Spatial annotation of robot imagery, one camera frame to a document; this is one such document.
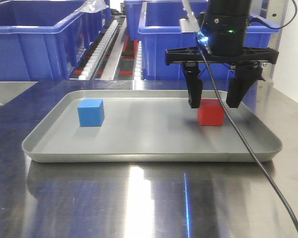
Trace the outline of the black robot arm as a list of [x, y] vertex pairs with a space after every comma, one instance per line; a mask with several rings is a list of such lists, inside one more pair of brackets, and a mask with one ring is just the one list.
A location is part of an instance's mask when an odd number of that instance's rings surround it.
[[187, 17], [180, 20], [182, 32], [194, 32], [196, 46], [165, 51], [165, 62], [181, 64], [188, 88], [191, 108], [200, 106], [203, 83], [199, 64], [210, 70], [211, 63], [229, 64], [234, 78], [229, 82], [226, 104], [238, 108], [251, 86], [262, 77], [262, 62], [275, 64], [278, 51], [245, 47], [246, 28], [251, 22], [249, 0], [210, 0], [205, 12], [195, 16], [187, 0], [182, 2]]

